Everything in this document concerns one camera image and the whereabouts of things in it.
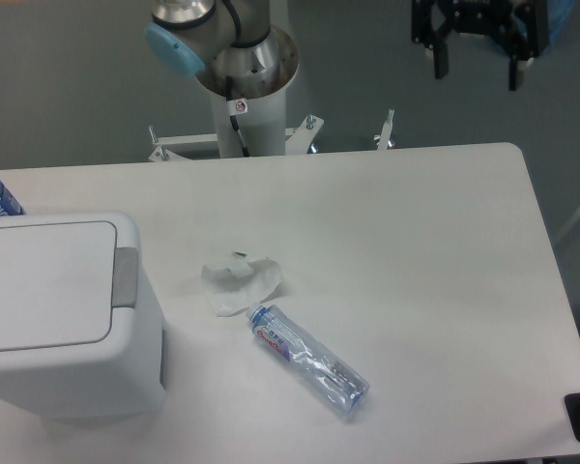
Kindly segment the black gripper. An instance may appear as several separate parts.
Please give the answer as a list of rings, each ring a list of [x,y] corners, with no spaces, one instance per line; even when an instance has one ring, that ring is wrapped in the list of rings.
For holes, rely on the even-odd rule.
[[[507,86],[516,91],[534,58],[550,45],[545,1],[413,1],[411,40],[433,60],[434,77],[449,72],[451,32],[490,38],[508,56]]]

